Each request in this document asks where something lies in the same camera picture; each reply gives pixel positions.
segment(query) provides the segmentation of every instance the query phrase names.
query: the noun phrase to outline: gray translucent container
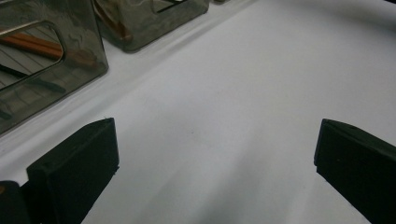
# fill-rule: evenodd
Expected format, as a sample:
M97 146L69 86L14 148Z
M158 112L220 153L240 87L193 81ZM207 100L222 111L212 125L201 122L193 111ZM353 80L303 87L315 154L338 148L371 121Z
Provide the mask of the gray translucent container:
M91 0L0 0L0 38L38 26L56 33L62 57L0 89L0 134L107 71Z
M141 49L209 8L209 0L92 1L101 35L127 52Z

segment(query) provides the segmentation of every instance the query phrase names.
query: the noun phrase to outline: white tabletop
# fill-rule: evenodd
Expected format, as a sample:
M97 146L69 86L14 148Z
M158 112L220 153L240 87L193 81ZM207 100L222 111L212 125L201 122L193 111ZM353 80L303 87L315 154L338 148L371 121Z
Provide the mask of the white tabletop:
M322 119L396 145L396 5L231 0L0 138L0 179L115 118L120 169L86 224L369 223L313 163Z

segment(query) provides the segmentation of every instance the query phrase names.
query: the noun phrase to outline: black rubber pad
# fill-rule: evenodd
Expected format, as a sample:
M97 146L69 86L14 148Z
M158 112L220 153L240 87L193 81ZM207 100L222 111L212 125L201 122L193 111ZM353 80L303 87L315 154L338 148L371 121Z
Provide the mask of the black rubber pad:
M30 224L18 183L0 181L0 223Z
M43 224L79 224L119 168L114 119L84 126L27 168Z
M370 222L396 223L396 147L354 126L324 119L315 165Z

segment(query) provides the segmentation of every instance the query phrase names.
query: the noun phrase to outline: white table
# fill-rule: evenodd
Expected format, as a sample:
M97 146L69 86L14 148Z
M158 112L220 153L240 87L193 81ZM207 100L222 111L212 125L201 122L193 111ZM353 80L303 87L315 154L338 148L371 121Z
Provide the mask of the white table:
M313 164L322 119L396 145L396 5L231 0L0 138L0 179L92 121L120 169L86 224L369 223Z

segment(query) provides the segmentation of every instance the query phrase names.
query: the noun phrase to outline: translucent plastic box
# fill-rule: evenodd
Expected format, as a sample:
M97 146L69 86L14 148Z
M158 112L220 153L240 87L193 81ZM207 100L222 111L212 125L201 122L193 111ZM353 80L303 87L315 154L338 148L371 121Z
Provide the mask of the translucent plastic box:
M0 1L0 133L106 71L91 0Z
M124 51L141 49L209 8L209 0L92 1L101 35Z

